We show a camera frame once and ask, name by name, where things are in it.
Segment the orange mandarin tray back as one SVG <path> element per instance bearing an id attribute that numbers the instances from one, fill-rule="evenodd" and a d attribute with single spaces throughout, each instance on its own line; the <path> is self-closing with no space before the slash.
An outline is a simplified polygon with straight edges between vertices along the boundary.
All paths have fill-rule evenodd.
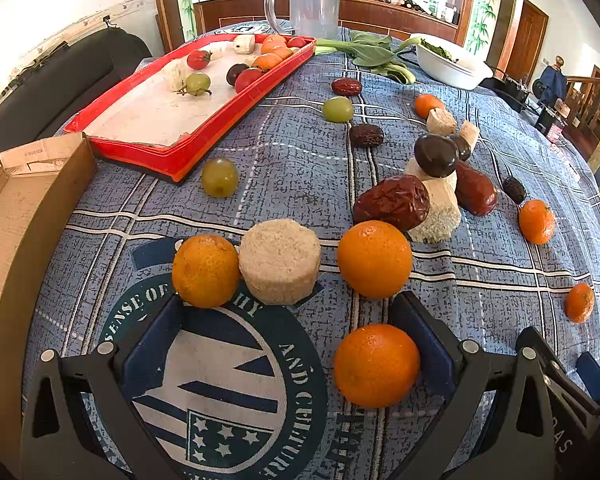
<path id="1" fill-rule="evenodd" d="M 283 36 L 271 35 L 265 38 L 261 46 L 262 54 L 275 54 L 282 60 L 286 60 L 294 51 L 287 46 L 286 40 Z"/>

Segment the red date far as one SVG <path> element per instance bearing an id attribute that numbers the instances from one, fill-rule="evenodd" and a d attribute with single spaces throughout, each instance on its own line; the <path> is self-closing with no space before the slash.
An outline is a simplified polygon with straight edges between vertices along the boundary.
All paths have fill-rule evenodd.
<path id="1" fill-rule="evenodd" d="M 332 91 L 337 96 L 358 96 L 362 92 L 362 84 L 357 79 L 342 77 L 332 82 Z"/>

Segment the orange mandarin front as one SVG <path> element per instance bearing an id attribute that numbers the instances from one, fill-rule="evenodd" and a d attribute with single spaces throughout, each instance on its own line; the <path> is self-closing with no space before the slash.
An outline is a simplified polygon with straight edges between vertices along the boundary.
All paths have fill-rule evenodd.
<path id="1" fill-rule="evenodd" d="M 389 324 L 354 330 L 340 342 L 334 357 L 337 388 L 361 408 L 398 404 L 415 385 L 419 371 L 414 340 Z"/>

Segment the green grape near tray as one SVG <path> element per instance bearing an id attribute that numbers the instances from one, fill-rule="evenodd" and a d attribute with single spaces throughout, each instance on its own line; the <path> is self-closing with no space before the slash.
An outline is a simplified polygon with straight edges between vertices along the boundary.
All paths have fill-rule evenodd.
<path id="1" fill-rule="evenodd" d="M 234 162 L 227 158 L 208 160 L 202 168 L 201 185 L 209 196 L 230 197 L 238 185 L 239 174 Z"/>

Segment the blue plaid tablecloth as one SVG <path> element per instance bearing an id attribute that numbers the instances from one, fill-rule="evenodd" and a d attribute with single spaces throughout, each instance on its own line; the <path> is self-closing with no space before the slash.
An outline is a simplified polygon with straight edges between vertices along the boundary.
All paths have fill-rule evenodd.
<path id="1" fill-rule="evenodd" d="M 362 84 L 346 96 L 350 122 L 325 119 L 332 82 Z M 412 270 L 397 294 L 360 295 L 341 277 L 340 238 L 353 205 L 381 180 L 404 174 L 415 142 L 431 134 L 414 109 L 422 93 L 445 104 L 457 122 L 480 129 L 466 164 L 498 193 L 494 211 L 462 208 L 449 240 L 417 243 L 407 232 Z M 349 130 L 380 127 L 383 144 L 355 148 Z M 500 98 L 420 76 L 401 86 L 347 55 L 315 56 L 276 86 L 228 130 L 186 177 L 108 158 L 100 165 L 62 233 L 36 300 L 27 346 L 23 397 L 28 405 L 41 354 L 84 356 L 105 340 L 119 342 L 170 292 L 182 302 L 182 325 L 155 387 L 132 400 L 151 434 L 181 467 L 182 479 L 392 479 L 442 407 L 419 371 L 398 404 L 361 408 L 336 386 L 340 342 L 360 327 L 390 324 L 389 308 L 412 292 L 459 340 L 510 354 L 534 326 L 568 377 L 585 393 L 576 370 L 588 351 L 600 366 L 600 190 L 588 164 L 565 141 L 550 142 Z M 233 195 L 204 192 L 204 164 L 227 158 L 239 179 Z M 513 176 L 526 188 L 516 205 L 503 191 Z M 518 211 L 542 200 L 556 229 L 544 245 L 526 240 Z M 222 307 L 196 308 L 172 283 L 178 248 L 214 234 L 234 246 L 257 223 L 292 219 L 312 230 L 321 264 L 310 296 L 292 306 L 266 306 L 240 274 Z M 565 314 L 570 289 L 589 284 L 594 310 L 582 324 Z M 600 479 L 600 426 L 554 428 L 555 477 Z"/>

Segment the smooth red date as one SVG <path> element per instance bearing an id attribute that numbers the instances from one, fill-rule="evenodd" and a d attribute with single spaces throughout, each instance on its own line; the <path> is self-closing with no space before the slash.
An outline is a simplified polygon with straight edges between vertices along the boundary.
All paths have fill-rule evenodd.
<path id="1" fill-rule="evenodd" d="M 455 171 L 457 203 L 477 217 L 484 217 L 494 211 L 498 193 L 491 180 L 466 162 L 458 162 Z"/>

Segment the black sofa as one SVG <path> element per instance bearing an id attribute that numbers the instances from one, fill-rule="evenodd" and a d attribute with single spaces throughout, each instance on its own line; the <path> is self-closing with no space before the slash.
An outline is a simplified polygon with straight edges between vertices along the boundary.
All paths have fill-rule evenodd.
<path id="1" fill-rule="evenodd" d="M 24 70 L 0 104 L 0 153 L 53 136 L 74 114 L 132 75 L 151 53 L 119 27 L 64 42 Z"/>

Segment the orange mandarin in tray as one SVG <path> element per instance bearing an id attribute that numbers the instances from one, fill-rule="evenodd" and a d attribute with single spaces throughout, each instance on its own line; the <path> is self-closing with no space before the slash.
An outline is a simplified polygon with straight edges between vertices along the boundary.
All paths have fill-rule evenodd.
<path id="1" fill-rule="evenodd" d="M 252 67 L 262 70 L 262 72 L 268 72 L 281 62 L 283 62 L 283 59 L 279 55 L 270 52 L 257 56 L 252 63 Z"/>

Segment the round beige rice cake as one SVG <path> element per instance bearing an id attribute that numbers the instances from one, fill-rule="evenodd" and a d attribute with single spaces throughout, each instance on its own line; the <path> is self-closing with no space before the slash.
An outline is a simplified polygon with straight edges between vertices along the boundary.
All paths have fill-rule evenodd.
<path id="1" fill-rule="evenodd" d="M 250 294 L 266 306 L 292 306 L 313 292 L 321 264 L 314 231 L 292 219 L 257 223 L 242 236 L 239 270 Z"/>

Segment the green leafy vegetable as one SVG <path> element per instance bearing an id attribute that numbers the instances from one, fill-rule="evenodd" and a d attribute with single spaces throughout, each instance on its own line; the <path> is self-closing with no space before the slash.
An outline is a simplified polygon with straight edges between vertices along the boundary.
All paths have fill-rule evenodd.
<path id="1" fill-rule="evenodd" d="M 367 68 L 371 73 L 384 76 L 399 84 L 414 84 L 416 76 L 400 60 L 399 55 L 420 44 L 418 37 L 410 37 L 393 47 L 392 37 L 373 32 L 351 29 L 348 40 L 317 39 L 315 54 L 343 52 L 355 66 Z"/>

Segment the beige cake piece far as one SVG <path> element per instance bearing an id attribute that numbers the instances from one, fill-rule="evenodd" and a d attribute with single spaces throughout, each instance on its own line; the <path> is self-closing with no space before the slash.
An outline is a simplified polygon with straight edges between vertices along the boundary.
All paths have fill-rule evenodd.
<path id="1" fill-rule="evenodd" d="M 427 130 L 439 136 L 452 136 L 456 133 L 457 122 L 448 110 L 432 108 L 427 117 Z"/>

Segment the green grape centre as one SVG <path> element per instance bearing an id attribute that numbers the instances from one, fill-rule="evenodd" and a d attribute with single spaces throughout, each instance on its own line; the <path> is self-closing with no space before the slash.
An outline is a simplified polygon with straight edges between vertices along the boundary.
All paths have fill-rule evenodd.
<path id="1" fill-rule="evenodd" d="M 353 104 L 345 96 L 334 96 L 326 100 L 322 112 L 326 120 L 337 124 L 350 122 L 354 115 Z"/>

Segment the white cake block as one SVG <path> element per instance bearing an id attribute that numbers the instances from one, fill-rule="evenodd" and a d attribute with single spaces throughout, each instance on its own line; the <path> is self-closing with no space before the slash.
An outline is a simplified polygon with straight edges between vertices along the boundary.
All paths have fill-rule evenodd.
<path id="1" fill-rule="evenodd" d="M 444 179 L 427 180 L 424 185 L 429 194 L 428 216 L 407 234 L 417 243 L 432 244 L 449 240 L 462 221 L 455 192 Z"/>

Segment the large red date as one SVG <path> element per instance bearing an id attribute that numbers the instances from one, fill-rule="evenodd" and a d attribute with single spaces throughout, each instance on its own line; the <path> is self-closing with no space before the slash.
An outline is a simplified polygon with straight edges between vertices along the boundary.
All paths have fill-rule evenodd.
<path id="1" fill-rule="evenodd" d="M 429 192 L 422 181 L 411 174 L 398 174 L 358 196 L 352 216 L 354 223 L 379 220 L 406 232 L 422 224 L 429 211 Z"/>

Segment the small dark plum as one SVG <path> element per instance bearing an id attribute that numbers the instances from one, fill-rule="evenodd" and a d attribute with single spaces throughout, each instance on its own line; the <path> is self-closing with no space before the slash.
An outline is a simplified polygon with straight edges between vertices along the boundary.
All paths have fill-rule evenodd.
<path id="1" fill-rule="evenodd" d="M 472 148 L 465 138 L 457 134 L 456 136 L 449 136 L 449 139 L 456 145 L 458 151 L 458 158 L 463 162 L 470 157 Z"/>

